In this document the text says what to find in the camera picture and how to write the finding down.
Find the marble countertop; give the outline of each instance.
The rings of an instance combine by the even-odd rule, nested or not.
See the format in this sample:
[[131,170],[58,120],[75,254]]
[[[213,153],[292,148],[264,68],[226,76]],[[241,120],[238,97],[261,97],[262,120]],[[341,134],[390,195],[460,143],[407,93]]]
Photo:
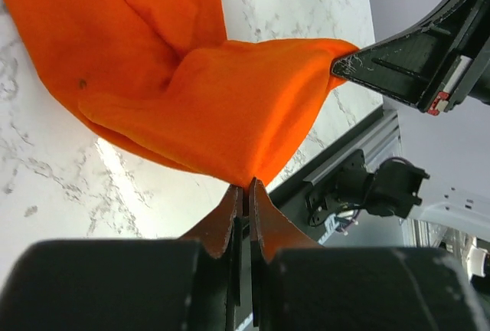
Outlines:
[[[374,42],[369,0],[223,0],[229,38]],[[380,106],[345,84],[328,97],[280,184]],[[140,159],[95,136],[39,81],[0,7],[0,283],[19,254],[46,238],[163,238],[184,233],[221,199],[225,182]]]

